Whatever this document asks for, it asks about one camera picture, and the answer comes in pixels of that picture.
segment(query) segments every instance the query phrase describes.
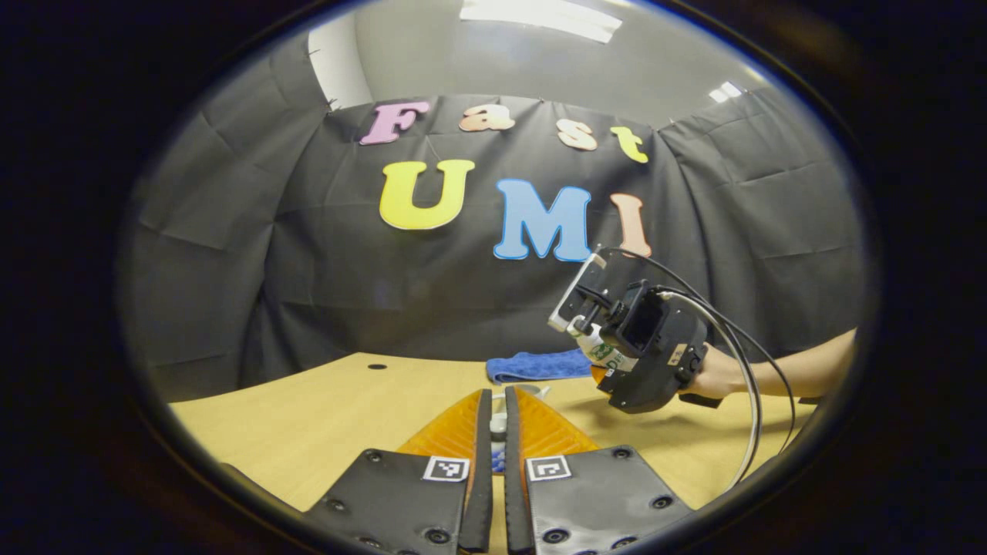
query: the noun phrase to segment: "bottle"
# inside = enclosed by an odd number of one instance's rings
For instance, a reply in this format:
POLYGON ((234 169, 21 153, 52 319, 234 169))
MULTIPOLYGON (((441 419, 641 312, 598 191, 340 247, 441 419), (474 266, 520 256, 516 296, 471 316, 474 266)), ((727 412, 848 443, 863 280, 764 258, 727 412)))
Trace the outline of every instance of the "bottle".
POLYGON ((573 320, 566 331, 569 335, 575 338, 575 342, 579 345, 579 349, 582 351, 589 361, 594 366, 602 366, 604 368, 612 368, 617 370, 623 370, 629 372, 634 368, 634 365, 638 363, 636 358, 630 358, 624 356, 623 353, 617 351, 617 348, 607 345, 600 339, 600 326, 597 324, 592 324, 593 333, 592 335, 583 335, 574 327, 576 320, 573 320))
POLYGON ((503 474, 507 448, 507 413, 494 413, 491 418, 491 470, 503 474))

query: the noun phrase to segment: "white bottle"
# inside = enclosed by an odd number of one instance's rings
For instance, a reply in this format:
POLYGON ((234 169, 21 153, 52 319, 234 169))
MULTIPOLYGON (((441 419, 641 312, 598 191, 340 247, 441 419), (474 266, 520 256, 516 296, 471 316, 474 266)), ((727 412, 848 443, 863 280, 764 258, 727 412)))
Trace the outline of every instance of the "white bottle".
POLYGON ((589 361, 594 366, 602 366, 604 368, 614 368, 618 370, 624 370, 629 372, 634 368, 634 365, 638 363, 636 358, 625 357, 623 353, 617 351, 617 348, 607 345, 600 339, 600 326, 597 324, 592 324, 593 333, 592 335, 583 335, 575 327, 581 317, 576 317, 569 324, 566 331, 569 335, 575 338, 575 342, 579 345, 579 349, 582 351, 589 361))

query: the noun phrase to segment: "human hand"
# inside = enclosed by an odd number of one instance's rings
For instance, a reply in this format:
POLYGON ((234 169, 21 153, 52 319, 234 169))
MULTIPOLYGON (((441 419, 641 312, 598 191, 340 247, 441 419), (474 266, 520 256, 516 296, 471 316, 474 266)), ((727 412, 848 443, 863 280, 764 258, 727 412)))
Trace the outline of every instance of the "human hand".
POLYGON ((714 349, 708 343, 704 345, 709 350, 703 357, 703 364, 689 387, 681 390, 680 393, 695 393, 710 399, 722 399, 730 393, 745 389, 746 384, 736 359, 714 349))

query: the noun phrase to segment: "ceiling light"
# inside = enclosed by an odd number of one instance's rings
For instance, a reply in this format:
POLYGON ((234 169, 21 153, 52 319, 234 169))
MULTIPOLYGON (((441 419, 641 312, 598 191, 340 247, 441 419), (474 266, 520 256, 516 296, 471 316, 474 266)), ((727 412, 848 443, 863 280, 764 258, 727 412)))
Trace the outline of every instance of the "ceiling light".
POLYGON ((463 0, 462 21, 500 21, 572 33, 606 44, 623 23, 564 0, 463 0))
POLYGON ((723 92, 725 92, 726 95, 729 96, 729 97, 738 97, 738 96, 740 96, 740 89, 736 88, 733 85, 733 83, 730 83, 729 81, 727 81, 727 82, 723 83, 722 85, 720 85, 720 90, 723 91, 723 92))
POLYGON ((712 98, 713 100, 715 100, 717 102, 725 102, 726 99, 728 99, 730 97, 727 96, 726 93, 723 92, 723 91, 721 91, 720 89, 714 89, 714 90, 710 91, 710 98, 712 98))

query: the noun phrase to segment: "ceiling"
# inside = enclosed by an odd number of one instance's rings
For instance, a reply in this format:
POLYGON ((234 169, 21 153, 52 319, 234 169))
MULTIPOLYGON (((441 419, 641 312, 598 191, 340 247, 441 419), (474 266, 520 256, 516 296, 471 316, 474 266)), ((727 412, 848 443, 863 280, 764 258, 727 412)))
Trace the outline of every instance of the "ceiling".
POLYGON ((768 86, 752 64, 666 12, 575 0, 623 21, 606 44, 560 31, 461 22, 462 0, 381 0, 356 11, 355 39, 376 101, 502 94, 573 104, 655 128, 715 104, 723 82, 768 86))

